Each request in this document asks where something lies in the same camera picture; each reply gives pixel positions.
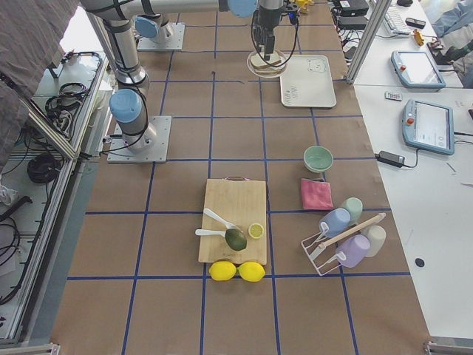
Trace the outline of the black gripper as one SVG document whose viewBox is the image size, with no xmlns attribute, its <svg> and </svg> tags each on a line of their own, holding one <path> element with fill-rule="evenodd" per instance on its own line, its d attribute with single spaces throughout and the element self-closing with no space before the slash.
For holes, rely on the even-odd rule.
<svg viewBox="0 0 473 355">
<path fill-rule="evenodd" d="M 257 52 L 264 52 L 263 58 L 270 60 L 274 51 L 274 29 L 279 25 L 282 7 L 268 9 L 258 7 L 252 17 L 252 41 Z"/>
</svg>

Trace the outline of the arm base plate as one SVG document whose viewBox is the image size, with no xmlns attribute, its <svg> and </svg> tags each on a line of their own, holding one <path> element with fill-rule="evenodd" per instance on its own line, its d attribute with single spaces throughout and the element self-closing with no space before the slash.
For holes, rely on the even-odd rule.
<svg viewBox="0 0 473 355">
<path fill-rule="evenodd" d="M 185 32 L 184 23 L 167 23 L 164 26 L 154 22 L 135 22 L 135 29 L 140 35 L 139 51 L 181 50 Z"/>
<path fill-rule="evenodd" d="M 171 132 L 171 116 L 150 116 L 149 126 L 144 136 L 131 148 L 130 137 L 121 137 L 121 128 L 115 124 L 116 135 L 120 137 L 111 141 L 107 155 L 108 163 L 165 163 Z"/>
</svg>

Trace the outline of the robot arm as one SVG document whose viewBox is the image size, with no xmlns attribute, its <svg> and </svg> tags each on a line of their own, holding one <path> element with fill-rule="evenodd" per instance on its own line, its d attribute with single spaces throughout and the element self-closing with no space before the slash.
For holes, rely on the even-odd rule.
<svg viewBox="0 0 473 355">
<path fill-rule="evenodd" d="M 274 52 L 274 29 L 285 11 L 283 1 L 82 1 L 84 9 L 107 21 L 125 21 L 133 16 L 208 11 L 232 12 L 237 17 L 251 16 L 251 38 L 255 50 L 268 60 Z"/>
<path fill-rule="evenodd" d="M 120 127 L 124 146 L 138 152 L 151 146 L 156 135 L 150 128 L 146 106 L 149 77 L 140 64 L 130 20 L 104 20 L 103 25 L 118 80 L 118 90 L 109 101 L 112 117 Z"/>
</svg>

